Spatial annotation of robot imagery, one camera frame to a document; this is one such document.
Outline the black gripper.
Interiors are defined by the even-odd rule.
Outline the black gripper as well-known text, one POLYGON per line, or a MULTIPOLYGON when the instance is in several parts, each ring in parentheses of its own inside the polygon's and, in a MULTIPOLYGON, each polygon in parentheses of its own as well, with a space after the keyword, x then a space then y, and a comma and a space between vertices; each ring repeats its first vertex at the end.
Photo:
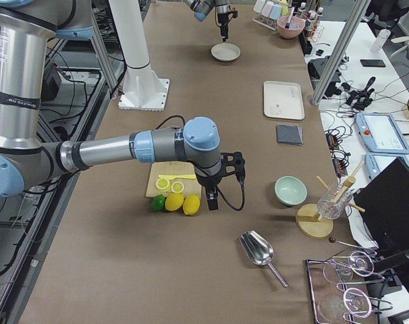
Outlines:
POLYGON ((231 19, 238 17, 237 11, 229 11, 225 13, 217 13, 217 25, 220 29, 222 41, 226 42, 229 38, 229 23, 231 19))
POLYGON ((194 165, 196 179, 204 188, 208 208, 210 211, 217 210, 219 208, 218 197, 220 196, 231 209, 241 211, 245 205, 245 160, 242 153, 239 151, 234 153, 221 153, 219 161, 221 162, 220 168, 214 175, 211 175, 208 169, 200 167, 197 164, 194 165), (218 187, 221 180, 229 176, 236 176, 240 185, 242 202, 239 207, 233 206, 218 187))

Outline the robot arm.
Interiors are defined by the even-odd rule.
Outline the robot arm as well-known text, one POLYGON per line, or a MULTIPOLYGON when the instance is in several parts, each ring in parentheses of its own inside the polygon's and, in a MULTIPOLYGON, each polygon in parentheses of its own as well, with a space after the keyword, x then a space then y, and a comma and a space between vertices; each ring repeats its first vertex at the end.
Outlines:
POLYGON ((162 111, 170 81, 153 71, 137 1, 110 1, 111 27, 123 59, 109 60, 91 1, 0 1, 0 197, 15 196, 35 186, 95 165, 137 160, 142 163, 191 163, 204 188, 208 208, 215 210, 223 193, 219 183, 235 176, 245 180, 239 152, 221 152, 215 122, 207 117, 180 126, 95 140, 90 129, 100 125, 107 104, 121 90, 122 109, 162 111), (90 41, 99 63, 96 90, 69 78, 71 98, 65 107, 42 108, 44 74, 59 49, 51 40, 90 41))
POLYGON ((203 22, 215 10, 215 24, 220 30, 222 41, 229 38, 229 23, 238 17, 238 11, 225 0, 185 0, 184 3, 194 12, 194 17, 203 22))

